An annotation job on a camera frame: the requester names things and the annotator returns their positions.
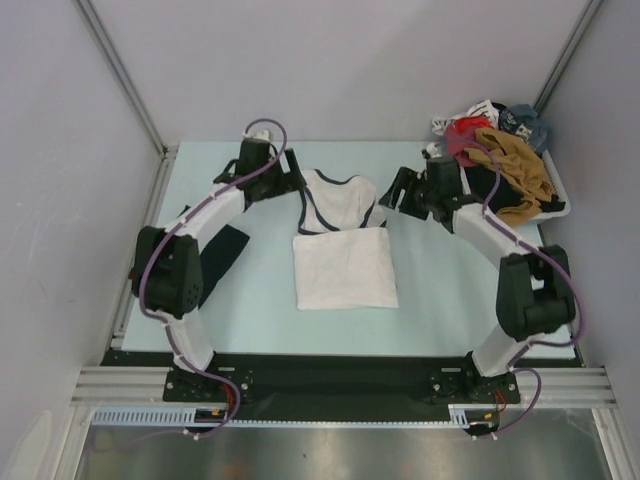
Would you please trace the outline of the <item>white tank top navy trim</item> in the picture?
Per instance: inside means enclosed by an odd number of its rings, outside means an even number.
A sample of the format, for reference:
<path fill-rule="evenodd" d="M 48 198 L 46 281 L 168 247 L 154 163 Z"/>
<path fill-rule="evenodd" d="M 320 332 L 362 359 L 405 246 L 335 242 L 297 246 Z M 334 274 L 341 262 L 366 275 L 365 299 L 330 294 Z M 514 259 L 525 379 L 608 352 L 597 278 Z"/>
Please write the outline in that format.
<path fill-rule="evenodd" d="M 399 306 L 387 218 L 374 184 L 302 173 L 301 214 L 293 238 L 301 311 Z"/>

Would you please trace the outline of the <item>navy tank top red trim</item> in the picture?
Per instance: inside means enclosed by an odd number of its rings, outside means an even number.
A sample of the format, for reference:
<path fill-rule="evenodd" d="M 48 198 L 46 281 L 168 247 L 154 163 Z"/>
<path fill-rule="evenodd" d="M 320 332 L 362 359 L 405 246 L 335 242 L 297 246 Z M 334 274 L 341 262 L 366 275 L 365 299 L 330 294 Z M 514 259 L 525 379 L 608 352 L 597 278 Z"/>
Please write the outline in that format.
<path fill-rule="evenodd" d="M 141 289 L 149 260 L 167 233 L 166 228 L 150 225 L 139 231 L 129 280 L 134 296 L 144 294 L 138 304 L 145 316 L 165 313 L 181 319 L 205 304 L 243 253 L 250 236 L 230 225 L 223 226 L 208 241 L 194 234 L 174 235 L 152 264 Z"/>

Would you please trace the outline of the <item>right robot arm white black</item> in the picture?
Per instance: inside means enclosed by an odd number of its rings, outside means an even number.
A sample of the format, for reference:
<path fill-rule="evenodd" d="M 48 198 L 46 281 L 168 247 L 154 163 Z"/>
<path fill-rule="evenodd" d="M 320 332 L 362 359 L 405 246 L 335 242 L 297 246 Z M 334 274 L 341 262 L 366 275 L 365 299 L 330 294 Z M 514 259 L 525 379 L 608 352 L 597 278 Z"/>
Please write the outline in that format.
<path fill-rule="evenodd" d="M 565 250 L 532 246 L 478 196 L 466 194 L 456 160 L 428 160 L 421 173 L 399 168 L 379 204 L 421 220 L 432 217 L 475 247 L 498 272 L 498 326 L 470 352 L 473 369 L 461 376 L 469 399 L 486 400 L 497 389 L 496 377 L 509 372 L 532 347 L 574 346 L 575 335 L 564 342 L 547 339 L 576 320 L 577 299 Z"/>

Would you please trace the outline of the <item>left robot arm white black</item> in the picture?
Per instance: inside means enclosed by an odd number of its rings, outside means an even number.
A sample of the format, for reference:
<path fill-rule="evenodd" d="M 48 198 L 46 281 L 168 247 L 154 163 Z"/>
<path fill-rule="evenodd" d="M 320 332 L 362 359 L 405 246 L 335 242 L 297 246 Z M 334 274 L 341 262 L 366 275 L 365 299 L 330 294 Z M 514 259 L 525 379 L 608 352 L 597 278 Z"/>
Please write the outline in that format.
<path fill-rule="evenodd" d="M 139 231 L 132 293 L 141 313 L 163 326 L 174 362 L 189 371 L 185 385 L 197 398 L 210 399 L 221 387 L 220 374 L 209 368 L 214 349 L 200 310 L 250 240 L 231 221 L 258 202 L 305 185 L 292 148 L 247 137 L 203 200 L 164 227 Z"/>

